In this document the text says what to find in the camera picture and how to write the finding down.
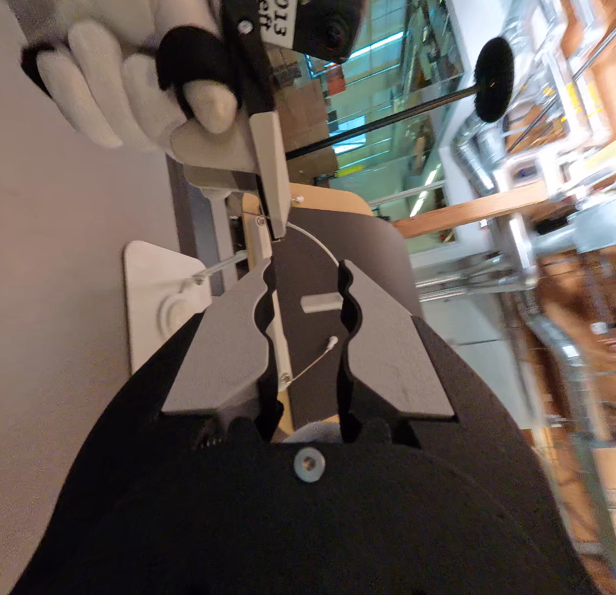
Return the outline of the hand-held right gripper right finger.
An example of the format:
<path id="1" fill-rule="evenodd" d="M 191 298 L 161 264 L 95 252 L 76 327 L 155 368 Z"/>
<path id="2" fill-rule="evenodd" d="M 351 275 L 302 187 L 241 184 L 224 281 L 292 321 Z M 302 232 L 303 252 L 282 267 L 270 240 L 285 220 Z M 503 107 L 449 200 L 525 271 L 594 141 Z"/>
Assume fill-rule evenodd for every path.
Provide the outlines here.
<path id="1" fill-rule="evenodd" d="M 339 262 L 338 290 L 348 332 L 337 375 L 343 441 L 354 442 L 372 420 L 385 422 L 392 436 L 411 421 L 453 421 L 412 314 L 349 260 Z"/>

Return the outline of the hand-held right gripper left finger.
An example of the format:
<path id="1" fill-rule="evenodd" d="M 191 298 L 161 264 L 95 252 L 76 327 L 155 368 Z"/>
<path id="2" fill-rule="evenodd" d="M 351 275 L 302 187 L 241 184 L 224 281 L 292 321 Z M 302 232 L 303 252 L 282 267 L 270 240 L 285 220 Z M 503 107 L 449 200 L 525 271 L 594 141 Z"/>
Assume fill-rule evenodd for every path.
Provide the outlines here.
<path id="1" fill-rule="evenodd" d="M 249 418 L 270 442 L 283 414 L 272 338 L 275 269 L 259 262 L 204 312 L 163 404 L 167 415 L 206 415 L 227 429 Z"/>

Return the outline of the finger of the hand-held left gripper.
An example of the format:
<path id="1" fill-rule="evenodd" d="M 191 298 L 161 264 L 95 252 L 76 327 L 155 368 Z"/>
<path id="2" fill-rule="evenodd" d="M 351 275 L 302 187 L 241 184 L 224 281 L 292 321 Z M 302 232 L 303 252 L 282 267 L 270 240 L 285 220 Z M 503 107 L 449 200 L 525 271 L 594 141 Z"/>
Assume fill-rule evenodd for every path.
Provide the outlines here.
<path id="1" fill-rule="evenodd" d="M 185 165 L 184 176 L 208 199 L 226 199 L 231 193 L 249 193 L 260 198 L 257 175 L 253 173 Z"/>
<path id="2" fill-rule="evenodd" d="M 171 135 L 171 150 L 183 165 L 257 175 L 261 207 L 272 240 L 287 231 L 291 191 L 280 120 L 276 112 L 248 116 L 240 111 L 223 134 L 211 134 L 190 120 Z"/>

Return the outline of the person's left hand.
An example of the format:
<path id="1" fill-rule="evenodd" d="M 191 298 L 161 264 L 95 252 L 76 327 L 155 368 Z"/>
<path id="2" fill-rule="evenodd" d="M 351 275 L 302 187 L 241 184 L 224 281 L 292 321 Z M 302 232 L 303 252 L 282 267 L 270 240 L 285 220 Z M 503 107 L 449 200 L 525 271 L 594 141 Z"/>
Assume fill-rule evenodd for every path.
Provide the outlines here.
<path id="1" fill-rule="evenodd" d="M 95 144 L 173 155 L 189 120 L 214 136 L 235 125 L 217 0 L 5 1 L 23 71 Z"/>

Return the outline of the cardboard boxes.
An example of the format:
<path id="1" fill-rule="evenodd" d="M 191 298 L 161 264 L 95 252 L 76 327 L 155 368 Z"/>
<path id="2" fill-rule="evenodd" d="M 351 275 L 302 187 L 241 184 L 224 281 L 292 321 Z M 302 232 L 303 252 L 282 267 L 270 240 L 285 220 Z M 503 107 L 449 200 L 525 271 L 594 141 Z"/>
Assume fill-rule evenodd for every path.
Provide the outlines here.
<path id="1" fill-rule="evenodd" d="M 317 80 L 283 88 L 275 98 L 285 152 L 329 137 L 325 99 Z M 338 160 L 332 147 L 288 160 L 292 183 L 313 185 L 320 176 L 333 176 L 337 170 Z"/>

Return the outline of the black and white book stand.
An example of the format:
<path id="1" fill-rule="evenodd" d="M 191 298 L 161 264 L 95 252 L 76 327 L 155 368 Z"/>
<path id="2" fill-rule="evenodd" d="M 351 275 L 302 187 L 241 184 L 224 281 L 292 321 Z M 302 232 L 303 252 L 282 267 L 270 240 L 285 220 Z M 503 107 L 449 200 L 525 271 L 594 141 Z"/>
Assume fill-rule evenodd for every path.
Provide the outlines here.
<path id="1" fill-rule="evenodd" d="M 422 316 L 412 265 L 398 231 L 375 217 L 364 199 L 352 192 L 291 184 L 297 202 L 291 222 L 317 237 L 338 260 L 349 260 L 396 299 L 411 314 Z M 209 190 L 181 183 L 173 190 L 180 254 L 212 267 L 235 248 L 248 249 L 247 236 L 232 235 L 227 205 L 211 201 Z M 308 236 L 290 228 L 276 245 L 278 300 L 287 339 L 290 364 L 279 365 L 280 375 L 297 375 L 325 349 L 325 333 L 343 339 L 347 330 L 338 310 L 306 313 L 301 297 L 334 291 L 338 271 L 328 255 Z M 281 391 L 285 412 L 279 428 L 287 434 L 318 421 L 338 418 L 336 375 L 341 346 Z"/>

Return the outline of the wooden ceiling beam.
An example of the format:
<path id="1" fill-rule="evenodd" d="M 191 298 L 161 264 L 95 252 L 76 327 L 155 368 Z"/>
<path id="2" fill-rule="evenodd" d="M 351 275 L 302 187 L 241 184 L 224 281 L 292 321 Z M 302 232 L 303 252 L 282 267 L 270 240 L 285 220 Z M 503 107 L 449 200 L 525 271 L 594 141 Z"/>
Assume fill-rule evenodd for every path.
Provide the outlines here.
<path id="1" fill-rule="evenodd" d="M 492 194 L 481 199 L 419 214 L 392 223 L 405 239 L 411 239 L 443 230 L 458 228 L 482 220 L 515 214 L 548 199 L 543 181 L 533 180 L 525 186 Z"/>

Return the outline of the black floor lamp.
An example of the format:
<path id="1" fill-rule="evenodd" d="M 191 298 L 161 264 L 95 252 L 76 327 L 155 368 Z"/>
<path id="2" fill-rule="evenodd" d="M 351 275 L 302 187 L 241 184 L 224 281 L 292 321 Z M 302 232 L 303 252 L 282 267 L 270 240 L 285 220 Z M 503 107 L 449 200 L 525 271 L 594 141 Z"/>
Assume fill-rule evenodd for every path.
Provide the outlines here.
<path id="1" fill-rule="evenodd" d="M 474 68 L 473 86 L 423 102 L 395 114 L 286 152 L 288 161 L 309 155 L 352 138 L 427 114 L 435 109 L 474 97 L 474 110 L 482 122 L 500 120 L 509 106 L 514 88 L 514 56 L 504 37 L 489 40 L 482 48 Z"/>

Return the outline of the round silver air duct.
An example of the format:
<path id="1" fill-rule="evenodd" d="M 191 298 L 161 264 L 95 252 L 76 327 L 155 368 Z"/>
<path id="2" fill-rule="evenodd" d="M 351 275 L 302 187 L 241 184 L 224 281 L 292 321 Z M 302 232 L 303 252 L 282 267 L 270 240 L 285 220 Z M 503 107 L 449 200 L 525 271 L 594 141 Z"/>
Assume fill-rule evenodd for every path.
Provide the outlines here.
<path id="1" fill-rule="evenodd" d="M 487 197 L 497 191 L 493 174 L 506 153 L 500 121 L 483 122 L 473 111 L 453 137 L 451 153 L 479 197 Z"/>

